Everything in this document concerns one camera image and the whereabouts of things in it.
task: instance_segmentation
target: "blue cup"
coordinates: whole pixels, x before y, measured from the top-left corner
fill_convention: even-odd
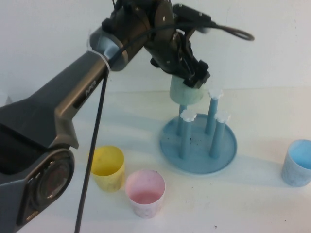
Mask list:
[[[294,187],[311,181],[311,141],[297,140],[290,144],[282,169],[282,179]]]

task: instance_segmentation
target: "white peg cap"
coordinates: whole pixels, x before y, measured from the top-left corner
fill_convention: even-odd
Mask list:
[[[193,122],[196,118],[196,113],[193,110],[185,109],[181,114],[180,117],[185,122]]]
[[[208,90],[208,94],[214,100],[218,100],[221,96],[224,95],[222,89],[216,89],[216,88],[209,89]]]
[[[231,114],[229,112],[226,111],[218,111],[215,114],[215,119],[216,121],[220,122],[220,123],[228,123],[228,121],[230,120]]]

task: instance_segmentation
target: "plastic cup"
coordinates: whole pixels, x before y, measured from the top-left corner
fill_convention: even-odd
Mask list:
[[[92,175],[97,185],[105,192],[116,192],[124,184],[124,154],[114,146],[95,149]]]
[[[295,187],[303,187],[311,181],[311,141],[297,140],[290,144],[285,157],[283,180]]]
[[[165,181],[156,171],[139,170],[127,178],[125,192],[137,216],[153,218],[162,207]]]

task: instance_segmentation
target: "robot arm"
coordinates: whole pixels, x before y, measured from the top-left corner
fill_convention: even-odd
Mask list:
[[[69,148],[78,148],[72,118],[110,70],[124,69],[145,47],[152,65],[185,85],[206,82],[208,65],[193,56],[189,42],[202,28],[190,23],[215,26],[209,16],[168,0],[118,0],[89,38],[95,53],[87,51],[27,99],[0,108],[0,232],[17,232],[66,190],[74,171]]]

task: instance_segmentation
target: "pink cup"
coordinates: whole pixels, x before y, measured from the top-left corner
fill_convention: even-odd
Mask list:
[[[139,170],[127,178],[125,192],[137,216],[153,218],[163,203],[165,181],[156,171]]]

